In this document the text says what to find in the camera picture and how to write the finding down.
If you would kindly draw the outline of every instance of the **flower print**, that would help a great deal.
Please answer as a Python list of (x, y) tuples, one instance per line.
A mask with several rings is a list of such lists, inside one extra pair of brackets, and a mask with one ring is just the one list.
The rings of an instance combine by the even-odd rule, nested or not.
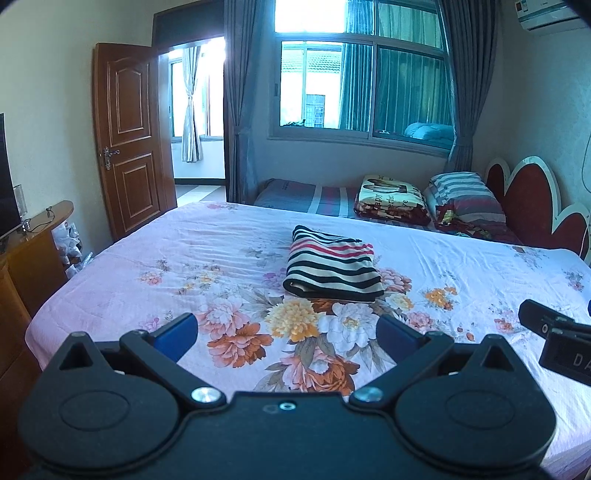
[(287, 270), (282, 268), (279, 272), (265, 273), (263, 277), (263, 283), (268, 288), (281, 288), (283, 286), (283, 280), (285, 280), (285, 274)]
[(455, 287), (435, 288), (424, 294), (425, 298), (435, 306), (444, 310), (453, 310), (453, 301), (450, 295), (457, 295)]
[(426, 333), (435, 330), (433, 327), (433, 319), (428, 313), (424, 312), (409, 313), (408, 324), (420, 333)]
[(499, 333), (513, 333), (513, 325), (505, 319), (495, 319), (495, 326)]
[(163, 259), (156, 260), (156, 266), (162, 270), (163, 272), (170, 272), (170, 267), (168, 266), (168, 261)]
[(355, 375), (360, 366), (340, 355), (328, 356), (316, 347), (309, 368), (304, 367), (300, 357), (293, 352), (280, 360), (287, 366), (282, 379), (291, 390), (340, 392), (344, 396), (355, 390), (351, 375)]
[(232, 368), (239, 368), (265, 358), (267, 353), (263, 347), (272, 344), (273, 338), (271, 335), (258, 333), (260, 329), (260, 323), (248, 323), (238, 329), (235, 336), (224, 334), (220, 339), (209, 342), (207, 346), (210, 348), (213, 364), (216, 367), (231, 365)]
[(338, 352), (348, 352), (355, 345), (364, 348), (375, 339), (375, 326), (379, 317), (365, 303), (335, 303), (334, 315), (324, 315), (318, 321), (318, 330), (326, 333), (327, 340)]
[(314, 299), (312, 300), (312, 308), (316, 313), (328, 313), (333, 315), (332, 306), (335, 303), (338, 303), (338, 300)]
[(402, 293), (392, 293), (384, 298), (384, 301), (393, 309), (400, 309), (407, 312), (414, 308), (410, 299)]
[(584, 285), (582, 283), (583, 276), (579, 272), (569, 271), (564, 272), (566, 275), (566, 279), (569, 281), (569, 287), (572, 288), (574, 291), (583, 291)]
[(143, 274), (140, 281), (146, 282), (148, 285), (159, 285), (162, 283), (162, 277), (158, 273), (148, 272)]
[(146, 330), (146, 332), (155, 332), (158, 330), (162, 324), (160, 323), (159, 317), (154, 317), (153, 319), (146, 320), (144, 322), (140, 322), (139, 328), (142, 330)]
[(249, 317), (239, 312), (242, 307), (240, 297), (228, 299), (214, 299), (204, 302), (198, 311), (193, 312), (202, 331), (209, 333), (212, 340), (218, 340), (223, 335), (235, 336), (236, 331), (244, 327)]
[(412, 289), (412, 280), (392, 268), (380, 268), (379, 274), (382, 277), (382, 285), (385, 291), (397, 291), (406, 293)]
[(185, 295), (195, 288), (195, 283), (185, 283), (184, 287), (177, 290), (177, 295)]
[(271, 308), (265, 321), (271, 326), (273, 336), (301, 342), (307, 337), (318, 337), (318, 317), (309, 300), (294, 299)]

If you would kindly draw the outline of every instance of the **plastic bag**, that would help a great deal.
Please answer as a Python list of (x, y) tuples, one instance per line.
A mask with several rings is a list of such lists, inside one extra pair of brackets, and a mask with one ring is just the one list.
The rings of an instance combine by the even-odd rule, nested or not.
[[(71, 236), (72, 227), (76, 235), (75, 238), (72, 238)], [(82, 257), (82, 252), (78, 248), (80, 236), (78, 235), (78, 231), (74, 224), (68, 228), (68, 224), (64, 222), (55, 227), (51, 231), (51, 234), (53, 235), (53, 241), (56, 244), (56, 248), (60, 253), (61, 262), (64, 265), (70, 265), (71, 258)]]
[(70, 280), (74, 275), (78, 274), (79, 272), (81, 272), (84, 268), (86, 268), (86, 266), (93, 261), (94, 259), (94, 254), (92, 252), (90, 252), (83, 261), (81, 261), (80, 263), (77, 263), (75, 265), (71, 265), (67, 270), (66, 270), (66, 277), (68, 277), (68, 280)]

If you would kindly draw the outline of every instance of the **folded blanket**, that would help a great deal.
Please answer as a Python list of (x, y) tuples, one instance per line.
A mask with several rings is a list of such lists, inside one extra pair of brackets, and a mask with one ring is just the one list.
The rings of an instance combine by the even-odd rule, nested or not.
[(310, 299), (374, 301), (384, 294), (372, 245), (302, 225), (293, 231), (283, 287)]

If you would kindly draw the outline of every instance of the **red headboard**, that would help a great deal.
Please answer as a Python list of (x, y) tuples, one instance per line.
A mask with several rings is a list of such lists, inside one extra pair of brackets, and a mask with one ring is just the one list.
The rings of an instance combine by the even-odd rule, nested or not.
[(589, 210), (582, 204), (562, 209), (556, 178), (539, 157), (522, 160), (509, 175), (497, 158), (486, 172), (486, 185), (507, 217), (507, 226), (530, 247), (566, 248), (591, 262)]

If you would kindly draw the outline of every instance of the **window sill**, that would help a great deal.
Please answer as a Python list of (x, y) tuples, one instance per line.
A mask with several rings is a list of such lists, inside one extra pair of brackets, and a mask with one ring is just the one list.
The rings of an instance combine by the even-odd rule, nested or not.
[[(202, 142), (221, 142), (223, 137), (208, 137), (207, 135), (201, 135), (199, 140)], [(182, 143), (183, 137), (172, 137), (171, 143)]]
[(376, 147), (376, 148), (386, 148), (389, 150), (402, 150), (408, 151), (412, 153), (419, 153), (422, 155), (429, 155), (431, 157), (440, 157), (440, 158), (447, 158), (450, 154), (450, 149), (443, 148), (443, 147), (436, 147), (433, 145), (428, 145), (422, 143), (418, 140), (409, 138), (408, 140), (395, 140), (395, 139), (386, 139), (380, 137), (353, 137), (353, 136), (345, 136), (342, 134), (338, 134), (338, 130), (335, 131), (322, 131), (319, 133), (325, 133), (324, 135), (320, 134), (309, 134), (309, 130), (306, 127), (279, 127), (275, 129), (273, 133), (268, 136), (269, 140), (292, 140), (292, 141), (300, 141), (300, 142), (322, 142), (322, 143), (337, 143), (337, 144), (347, 144), (347, 145), (360, 145), (363, 147)]

